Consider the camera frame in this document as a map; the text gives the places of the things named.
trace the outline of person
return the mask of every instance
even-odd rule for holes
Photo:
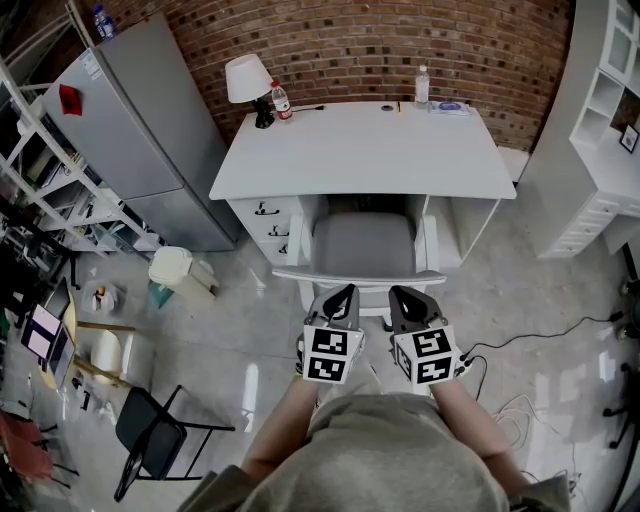
[[[205,477],[179,512],[570,509],[567,477],[530,484],[460,382],[383,395],[360,363],[317,411],[318,383],[297,374],[242,465]]]

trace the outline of black chair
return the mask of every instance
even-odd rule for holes
[[[620,369],[626,375],[625,395],[627,397],[627,403],[616,410],[607,408],[602,413],[605,418],[618,416],[619,414],[623,414],[625,412],[627,413],[627,419],[624,422],[622,432],[620,432],[620,436],[616,441],[611,441],[609,443],[609,448],[611,448],[612,450],[618,448],[631,423],[636,425],[636,428],[637,425],[640,424],[640,402],[638,402],[636,398],[638,396],[638,392],[640,391],[640,375],[637,372],[632,371],[631,367],[627,363],[621,364]]]
[[[122,408],[116,435],[129,450],[129,458],[124,465],[120,483],[114,499],[120,502],[135,480],[186,481],[201,480],[202,476],[189,476],[202,450],[214,430],[234,431],[235,427],[201,425],[175,420],[169,414],[169,407],[182,386],[178,386],[164,407],[142,388],[132,388]],[[208,430],[193,462],[183,477],[168,477],[180,448],[187,438],[188,428]],[[141,476],[144,469],[149,476]]]

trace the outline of gray refrigerator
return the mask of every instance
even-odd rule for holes
[[[81,116],[62,113],[60,85],[79,92]],[[208,197],[227,147],[161,13],[86,50],[43,99],[91,169],[167,243],[234,248],[238,219]]]

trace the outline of gray shirt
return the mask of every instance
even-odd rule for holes
[[[348,396],[321,407],[307,443],[260,483],[237,466],[210,475],[180,512],[569,511],[564,476],[508,499],[415,395]]]

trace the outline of water bottle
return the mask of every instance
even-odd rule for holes
[[[429,104],[429,73],[427,66],[420,66],[416,73],[416,107],[427,108]]]
[[[293,120],[293,112],[291,111],[291,103],[289,103],[287,93],[280,87],[280,82],[273,82],[271,88],[271,97],[278,112],[278,118],[285,123],[290,123]]]
[[[103,41],[113,39],[116,36],[116,25],[111,17],[104,12],[102,5],[98,5],[93,9],[93,22]]]

